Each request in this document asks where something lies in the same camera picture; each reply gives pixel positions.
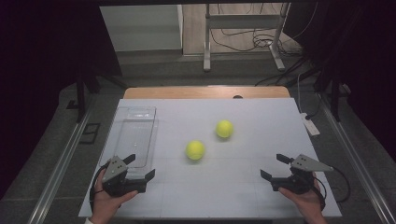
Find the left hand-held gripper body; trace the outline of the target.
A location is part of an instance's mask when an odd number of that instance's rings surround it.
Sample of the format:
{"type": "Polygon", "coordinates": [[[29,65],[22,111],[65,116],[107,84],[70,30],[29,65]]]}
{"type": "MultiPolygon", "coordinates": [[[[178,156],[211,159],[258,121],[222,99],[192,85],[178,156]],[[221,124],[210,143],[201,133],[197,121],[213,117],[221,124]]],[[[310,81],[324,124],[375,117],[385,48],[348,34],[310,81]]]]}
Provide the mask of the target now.
{"type": "Polygon", "coordinates": [[[144,178],[127,179],[128,165],[118,156],[114,156],[107,164],[102,178],[103,190],[112,197],[120,197],[132,191],[145,192],[147,183],[144,178]]]}

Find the person's right hand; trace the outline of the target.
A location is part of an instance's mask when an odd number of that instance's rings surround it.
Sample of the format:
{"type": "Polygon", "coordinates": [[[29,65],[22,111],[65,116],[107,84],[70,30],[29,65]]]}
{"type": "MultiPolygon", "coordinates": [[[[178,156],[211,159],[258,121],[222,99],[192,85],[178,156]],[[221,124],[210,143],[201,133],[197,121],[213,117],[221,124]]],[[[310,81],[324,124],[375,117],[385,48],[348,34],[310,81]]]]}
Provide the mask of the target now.
{"type": "Polygon", "coordinates": [[[312,189],[304,194],[295,194],[284,188],[279,188],[278,191],[296,205],[304,219],[323,217],[320,198],[312,189]]]}

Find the white cabinet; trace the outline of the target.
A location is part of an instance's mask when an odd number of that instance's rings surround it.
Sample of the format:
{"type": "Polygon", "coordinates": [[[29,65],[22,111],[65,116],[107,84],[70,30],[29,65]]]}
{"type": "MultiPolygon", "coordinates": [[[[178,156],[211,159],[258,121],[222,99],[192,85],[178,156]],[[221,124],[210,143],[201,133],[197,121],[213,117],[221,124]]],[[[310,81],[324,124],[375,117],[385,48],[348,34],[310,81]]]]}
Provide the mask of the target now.
{"type": "Polygon", "coordinates": [[[115,51],[182,49],[181,5],[100,7],[115,51]]]}

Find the person's left hand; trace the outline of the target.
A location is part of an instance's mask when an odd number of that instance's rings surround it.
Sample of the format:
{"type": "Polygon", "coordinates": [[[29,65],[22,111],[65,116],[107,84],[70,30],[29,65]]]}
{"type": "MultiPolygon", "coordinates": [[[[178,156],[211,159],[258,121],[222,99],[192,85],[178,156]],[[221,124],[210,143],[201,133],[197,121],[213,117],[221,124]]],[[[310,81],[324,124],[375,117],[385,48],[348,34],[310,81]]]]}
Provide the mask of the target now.
{"type": "Polygon", "coordinates": [[[107,224],[123,203],[130,201],[138,194],[135,190],[121,197],[111,197],[103,190],[102,178],[104,173],[105,170],[99,173],[94,185],[93,210],[92,215],[88,217],[93,224],[107,224]]]}

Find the clear plastic tray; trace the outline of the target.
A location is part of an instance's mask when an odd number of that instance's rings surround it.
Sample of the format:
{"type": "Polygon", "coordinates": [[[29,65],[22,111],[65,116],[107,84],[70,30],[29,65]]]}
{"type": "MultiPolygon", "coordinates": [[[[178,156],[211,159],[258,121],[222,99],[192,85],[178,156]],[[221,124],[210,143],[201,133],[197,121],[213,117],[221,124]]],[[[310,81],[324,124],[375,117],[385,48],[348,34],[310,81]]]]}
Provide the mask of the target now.
{"type": "Polygon", "coordinates": [[[135,160],[127,165],[127,177],[143,178],[152,169],[157,130],[154,106],[118,107],[99,164],[104,165],[114,156],[126,159],[135,154],[135,160]]]}

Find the black rectangular floor frame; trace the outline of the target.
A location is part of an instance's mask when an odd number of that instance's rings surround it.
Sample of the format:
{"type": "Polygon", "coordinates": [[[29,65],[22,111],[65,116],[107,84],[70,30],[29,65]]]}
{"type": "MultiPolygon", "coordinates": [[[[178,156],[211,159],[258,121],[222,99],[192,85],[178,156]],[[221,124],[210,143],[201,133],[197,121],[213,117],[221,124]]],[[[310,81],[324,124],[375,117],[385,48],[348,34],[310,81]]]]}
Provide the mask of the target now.
{"type": "Polygon", "coordinates": [[[81,134],[79,142],[82,145],[94,144],[99,133],[100,126],[100,123],[88,123],[81,134]]]}

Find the white metal stand frame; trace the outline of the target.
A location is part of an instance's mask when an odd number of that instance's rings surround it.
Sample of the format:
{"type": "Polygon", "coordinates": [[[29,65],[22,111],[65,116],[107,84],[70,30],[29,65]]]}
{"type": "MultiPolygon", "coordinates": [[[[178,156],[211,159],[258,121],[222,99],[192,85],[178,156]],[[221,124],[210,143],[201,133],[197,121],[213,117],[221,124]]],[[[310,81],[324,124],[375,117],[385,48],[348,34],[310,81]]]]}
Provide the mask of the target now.
{"type": "Polygon", "coordinates": [[[205,49],[204,71],[211,69],[210,31],[212,29],[275,29],[275,36],[269,50],[279,71],[286,69],[278,51],[278,42],[287,17],[290,4],[284,3],[278,15],[211,14],[209,4],[205,5],[205,49]]]}

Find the black metal stand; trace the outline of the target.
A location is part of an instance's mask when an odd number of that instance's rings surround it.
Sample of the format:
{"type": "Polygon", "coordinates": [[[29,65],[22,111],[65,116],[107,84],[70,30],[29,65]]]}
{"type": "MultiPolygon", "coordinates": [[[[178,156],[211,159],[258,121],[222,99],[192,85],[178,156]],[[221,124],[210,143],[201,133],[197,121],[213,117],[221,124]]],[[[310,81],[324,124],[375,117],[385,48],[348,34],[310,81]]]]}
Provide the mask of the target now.
{"type": "Polygon", "coordinates": [[[323,64],[319,68],[319,75],[314,83],[314,90],[320,94],[326,94],[330,101],[330,112],[333,118],[340,122],[339,116],[339,98],[348,96],[348,92],[342,93],[340,88],[343,82],[341,79],[341,72],[336,69],[333,64],[323,64]]]}
{"type": "Polygon", "coordinates": [[[102,77],[124,90],[129,88],[128,84],[97,66],[81,66],[76,72],[77,99],[71,100],[67,105],[67,109],[78,111],[77,123],[81,123],[86,114],[85,90],[88,90],[89,93],[99,93],[101,90],[98,77],[102,77]]]}

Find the aluminium floor rail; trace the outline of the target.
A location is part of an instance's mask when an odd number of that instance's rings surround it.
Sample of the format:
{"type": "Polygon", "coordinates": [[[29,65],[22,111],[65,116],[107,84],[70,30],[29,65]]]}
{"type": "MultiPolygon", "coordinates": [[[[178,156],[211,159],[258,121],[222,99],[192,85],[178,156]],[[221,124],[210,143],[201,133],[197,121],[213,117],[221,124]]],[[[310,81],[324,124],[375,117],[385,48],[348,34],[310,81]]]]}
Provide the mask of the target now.
{"type": "Polygon", "coordinates": [[[44,187],[40,197],[38,198],[37,203],[35,204],[35,208],[30,215],[27,224],[43,224],[44,220],[50,210],[52,202],[56,196],[56,193],[62,183],[65,172],[69,166],[71,159],[75,153],[75,150],[78,146],[78,142],[88,120],[92,114],[92,106],[93,102],[90,102],[86,112],[82,116],[80,122],[75,126],[67,144],[64,147],[64,150],[57,161],[53,171],[49,176],[49,180],[44,187]]]}
{"type": "Polygon", "coordinates": [[[365,192],[367,193],[368,198],[370,199],[382,224],[396,224],[396,216],[390,211],[389,204],[386,202],[385,197],[379,189],[379,186],[375,183],[367,168],[363,164],[360,155],[352,144],[342,123],[337,121],[333,116],[330,110],[330,103],[325,97],[320,96],[319,94],[317,94],[317,97],[320,99],[321,108],[330,122],[332,129],[338,138],[338,141],[345,151],[349,162],[356,172],[357,177],[359,178],[365,192]]]}

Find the dark curtain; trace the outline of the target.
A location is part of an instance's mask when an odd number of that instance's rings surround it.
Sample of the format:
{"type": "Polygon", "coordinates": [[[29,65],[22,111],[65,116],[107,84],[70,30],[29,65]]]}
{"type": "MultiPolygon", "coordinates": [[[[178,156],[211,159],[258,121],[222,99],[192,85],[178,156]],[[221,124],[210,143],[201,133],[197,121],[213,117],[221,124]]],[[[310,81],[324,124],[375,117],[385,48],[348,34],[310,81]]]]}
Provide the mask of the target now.
{"type": "Polygon", "coordinates": [[[350,106],[396,159],[396,0],[293,2],[284,33],[349,87],[350,106]]]}
{"type": "Polygon", "coordinates": [[[82,0],[0,0],[0,199],[52,119],[60,91],[121,74],[101,8],[82,0]]]}

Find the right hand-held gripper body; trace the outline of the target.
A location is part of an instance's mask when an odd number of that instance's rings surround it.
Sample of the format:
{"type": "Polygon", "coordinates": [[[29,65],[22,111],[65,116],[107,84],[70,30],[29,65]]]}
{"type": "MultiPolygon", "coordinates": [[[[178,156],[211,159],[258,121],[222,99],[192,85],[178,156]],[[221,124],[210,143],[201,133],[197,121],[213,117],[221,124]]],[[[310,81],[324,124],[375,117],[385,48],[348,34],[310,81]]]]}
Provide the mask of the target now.
{"type": "Polygon", "coordinates": [[[304,194],[315,186],[314,172],[331,172],[332,170],[330,165],[300,154],[290,163],[291,175],[289,177],[272,177],[270,183],[273,191],[284,188],[295,194],[304,194]]]}

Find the wooden table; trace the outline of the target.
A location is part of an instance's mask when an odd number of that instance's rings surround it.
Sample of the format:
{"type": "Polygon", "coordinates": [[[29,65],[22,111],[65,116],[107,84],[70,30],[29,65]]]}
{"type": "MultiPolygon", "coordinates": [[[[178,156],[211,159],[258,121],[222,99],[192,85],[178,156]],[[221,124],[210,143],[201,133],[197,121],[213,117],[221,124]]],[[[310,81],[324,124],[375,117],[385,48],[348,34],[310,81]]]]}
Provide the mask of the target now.
{"type": "Polygon", "coordinates": [[[243,99],[290,98],[285,87],[207,86],[129,88],[124,99],[243,99]]]}

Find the white power strip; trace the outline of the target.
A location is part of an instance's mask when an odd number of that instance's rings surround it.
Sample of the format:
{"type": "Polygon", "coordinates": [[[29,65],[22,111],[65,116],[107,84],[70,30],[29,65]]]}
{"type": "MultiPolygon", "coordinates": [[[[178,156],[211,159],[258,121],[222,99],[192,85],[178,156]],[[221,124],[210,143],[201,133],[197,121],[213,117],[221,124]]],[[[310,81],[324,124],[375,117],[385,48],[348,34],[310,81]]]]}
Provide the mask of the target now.
{"type": "Polygon", "coordinates": [[[308,115],[306,113],[301,114],[301,119],[310,136],[320,135],[320,131],[318,130],[317,126],[311,119],[308,118],[308,115]]]}

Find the white table board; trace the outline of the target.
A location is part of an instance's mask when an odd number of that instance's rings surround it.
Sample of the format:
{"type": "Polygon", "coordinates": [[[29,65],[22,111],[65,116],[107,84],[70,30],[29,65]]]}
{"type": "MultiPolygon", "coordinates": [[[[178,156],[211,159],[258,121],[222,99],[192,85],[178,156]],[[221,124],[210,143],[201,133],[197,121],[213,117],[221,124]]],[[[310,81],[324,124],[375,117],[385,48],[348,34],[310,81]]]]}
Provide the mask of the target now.
{"type": "Polygon", "coordinates": [[[317,156],[291,98],[122,100],[120,106],[154,106],[159,127],[153,151],[155,177],[146,192],[121,206],[118,217],[131,219],[270,219],[297,217],[295,206],[261,170],[289,176],[277,154],[317,156]],[[233,134],[219,137],[227,119],[233,134]],[[205,145],[190,160],[186,145],[205,145]]]}

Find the yellow tennis ball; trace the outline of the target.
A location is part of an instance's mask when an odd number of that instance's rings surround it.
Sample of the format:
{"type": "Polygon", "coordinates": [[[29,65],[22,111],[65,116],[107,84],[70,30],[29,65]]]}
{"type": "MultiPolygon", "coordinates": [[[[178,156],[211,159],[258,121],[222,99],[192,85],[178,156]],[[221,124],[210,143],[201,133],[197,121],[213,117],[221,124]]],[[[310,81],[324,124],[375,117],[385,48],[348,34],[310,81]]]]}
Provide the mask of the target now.
{"type": "Polygon", "coordinates": [[[233,124],[227,120],[220,120],[216,126],[216,133],[219,137],[228,138],[233,134],[233,124]]]}
{"type": "Polygon", "coordinates": [[[193,161],[200,160],[205,154],[205,145],[198,140],[190,141],[185,148],[186,156],[193,161]]]}

